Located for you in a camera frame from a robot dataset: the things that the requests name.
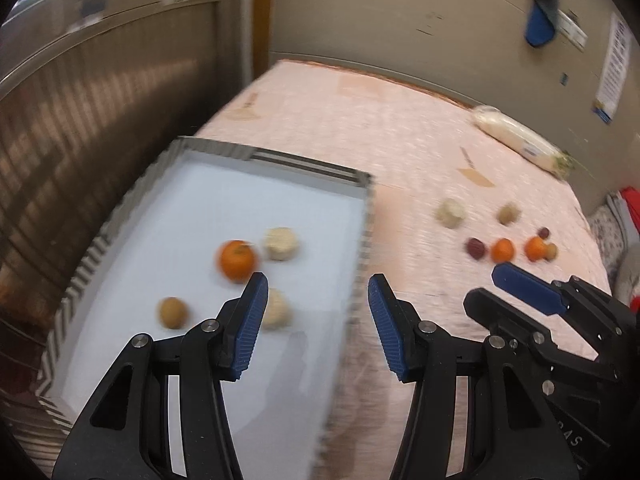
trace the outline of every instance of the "blue gripper pad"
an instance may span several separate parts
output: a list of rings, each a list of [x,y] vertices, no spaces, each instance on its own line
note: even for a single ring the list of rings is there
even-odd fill
[[[251,281],[247,284],[242,297],[239,301],[248,300],[248,307],[244,313],[244,319],[236,333],[236,344],[234,349],[234,358],[230,366],[230,370],[236,379],[240,378],[242,372],[249,367],[249,361],[251,360],[251,354],[254,352],[255,340],[258,337],[258,330],[262,322],[262,316],[264,315],[264,309],[267,306],[267,299],[269,296],[269,284],[264,274],[254,273],[255,283],[254,290],[249,290]],[[246,293],[252,294],[249,298],[245,298]]]
[[[382,349],[385,351],[386,362],[389,369],[402,381],[408,373],[408,367],[404,361],[402,336],[390,311],[389,301],[395,298],[389,298],[383,293],[376,275],[369,279],[368,297],[369,308],[378,329]]]
[[[491,277],[495,286],[546,316],[564,314],[566,311],[560,293],[555,288],[512,263],[496,265]]]

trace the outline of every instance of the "blue cloth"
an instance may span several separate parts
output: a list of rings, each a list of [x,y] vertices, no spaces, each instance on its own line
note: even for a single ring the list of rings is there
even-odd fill
[[[558,0],[533,0],[524,37],[531,46],[542,46],[556,35]]]

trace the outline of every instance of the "red cloth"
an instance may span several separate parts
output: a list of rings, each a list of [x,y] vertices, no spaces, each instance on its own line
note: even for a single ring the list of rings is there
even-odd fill
[[[633,312],[634,314],[638,312],[638,310],[640,310],[640,296],[636,296],[631,300],[631,304],[629,304],[629,308],[631,309],[631,312]]]
[[[635,187],[625,187],[625,189],[620,190],[620,195],[625,199],[636,229],[640,231],[640,191]]]

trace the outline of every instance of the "hanging towel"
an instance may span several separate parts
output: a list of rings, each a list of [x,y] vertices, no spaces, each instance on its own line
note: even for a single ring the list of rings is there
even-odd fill
[[[619,191],[615,193],[609,193],[607,195],[607,205],[609,206],[609,209],[611,209],[613,216],[615,216],[616,221],[620,226],[622,238],[625,242],[625,251],[632,245],[640,243],[640,235],[638,235],[638,229],[636,229],[636,226],[631,219],[629,208],[626,205],[625,200],[622,198],[622,195],[620,195]]]
[[[533,0],[524,37],[531,46],[542,46],[556,35],[558,0]]]

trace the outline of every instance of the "wall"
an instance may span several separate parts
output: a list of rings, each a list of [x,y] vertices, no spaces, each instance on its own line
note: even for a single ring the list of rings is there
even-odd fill
[[[531,0],[274,0],[271,60],[357,66],[484,103],[569,151],[585,213],[609,189],[640,187],[640,48],[634,42],[618,111],[606,125],[591,103],[607,47],[611,0],[560,0],[588,35],[524,40]],[[563,73],[569,76],[560,84]]]

